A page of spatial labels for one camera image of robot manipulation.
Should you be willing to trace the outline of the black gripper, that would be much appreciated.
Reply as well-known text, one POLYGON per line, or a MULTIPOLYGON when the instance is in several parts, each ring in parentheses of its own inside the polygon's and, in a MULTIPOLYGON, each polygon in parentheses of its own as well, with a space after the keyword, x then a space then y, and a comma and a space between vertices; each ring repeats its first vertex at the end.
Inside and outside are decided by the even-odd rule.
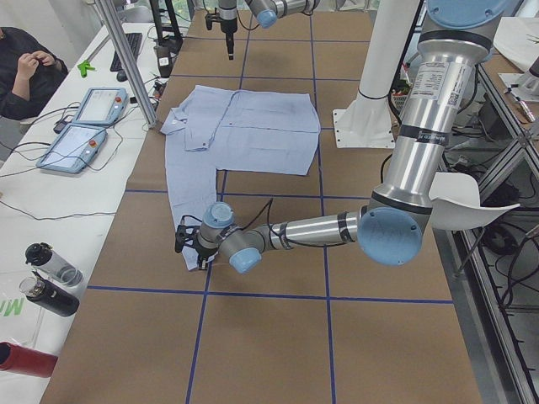
POLYGON ((217 254, 216 248, 200 248, 197 250, 197 266, 199 270, 207 270, 209 262, 217 254))
POLYGON ((227 45, 227 57, 229 61, 234 60, 234 34, 236 33, 236 19, 223 21, 223 33, 225 34, 225 40, 227 45))

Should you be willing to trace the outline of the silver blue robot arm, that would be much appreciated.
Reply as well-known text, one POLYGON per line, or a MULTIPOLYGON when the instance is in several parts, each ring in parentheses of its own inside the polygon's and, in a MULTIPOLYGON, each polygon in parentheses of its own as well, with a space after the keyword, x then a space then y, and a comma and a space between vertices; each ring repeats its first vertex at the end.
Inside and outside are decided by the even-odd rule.
POLYGON ((211 204, 193 233, 199 268, 216 254, 239 272, 264 252, 357 242, 372 260, 411 261, 426 226, 449 231, 484 227, 506 212, 483 207, 474 178, 442 173, 442 159, 472 69, 492 50, 505 1, 429 1, 419 37, 422 63, 401 115, 387 173, 358 212, 241 229, 230 205, 211 204))
MULTIPOLYGON (((319 4, 315 0, 267 0, 246 1, 249 10, 258 24, 268 29, 278 19, 294 13, 311 14, 319 4)), ((221 32, 225 35, 227 56, 229 60, 234 58, 234 34, 237 32, 237 1, 218 1, 214 13, 208 13, 205 17, 206 28, 211 30, 212 24, 220 25, 221 32)))

